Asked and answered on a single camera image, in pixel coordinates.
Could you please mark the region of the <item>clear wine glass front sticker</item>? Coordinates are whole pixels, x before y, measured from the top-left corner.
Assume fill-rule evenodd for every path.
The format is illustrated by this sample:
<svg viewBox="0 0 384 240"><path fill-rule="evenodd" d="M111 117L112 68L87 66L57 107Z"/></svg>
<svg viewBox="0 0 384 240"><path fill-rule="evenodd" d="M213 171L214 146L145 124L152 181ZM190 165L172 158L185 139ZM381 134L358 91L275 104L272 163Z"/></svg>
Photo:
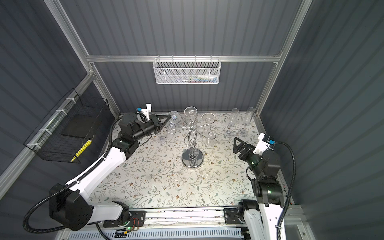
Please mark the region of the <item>clear wine glass front sticker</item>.
<svg viewBox="0 0 384 240"><path fill-rule="evenodd" d="M230 137L233 135L233 128L236 125L236 122L238 120L238 115L239 115L239 109L233 108L230 114L230 117L228 119L228 129L225 132L225 135L227 137Z"/></svg>

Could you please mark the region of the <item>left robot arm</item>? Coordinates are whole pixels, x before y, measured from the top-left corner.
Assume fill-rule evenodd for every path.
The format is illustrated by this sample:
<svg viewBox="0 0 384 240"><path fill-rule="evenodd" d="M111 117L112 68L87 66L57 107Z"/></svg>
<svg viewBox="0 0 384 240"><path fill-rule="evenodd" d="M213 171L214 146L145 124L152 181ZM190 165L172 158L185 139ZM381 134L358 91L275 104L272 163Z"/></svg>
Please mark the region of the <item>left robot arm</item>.
<svg viewBox="0 0 384 240"><path fill-rule="evenodd" d="M142 122L135 113L128 113L117 122L118 137L109 141L109 150L79 176L51 188L54 196L49 200L50 217L65 228L78 231L88 224L101 221L119 221L123 226L131 220L130 208L119 201L109 204L89 205L88 199L95 188L114 169L130 158L140 146L140 140L161 132L170 115L151 114Z"/></svg>

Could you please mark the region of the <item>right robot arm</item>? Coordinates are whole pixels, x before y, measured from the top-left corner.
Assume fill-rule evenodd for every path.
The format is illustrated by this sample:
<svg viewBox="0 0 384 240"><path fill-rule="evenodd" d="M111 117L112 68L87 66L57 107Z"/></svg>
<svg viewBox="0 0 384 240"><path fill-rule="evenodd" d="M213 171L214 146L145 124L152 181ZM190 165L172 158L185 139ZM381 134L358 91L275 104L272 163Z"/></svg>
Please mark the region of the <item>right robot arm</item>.
<svg viewBox="0 0 384 240"><path fill-rule="evenodd" d="M278 181L280 157L274 152L275 141L261 134L256 146L234 138L233 153L246 162L246 177L251 182L255 200L242 199L238 217L247 225L252 240L285 240L283 187Z"/></svg>

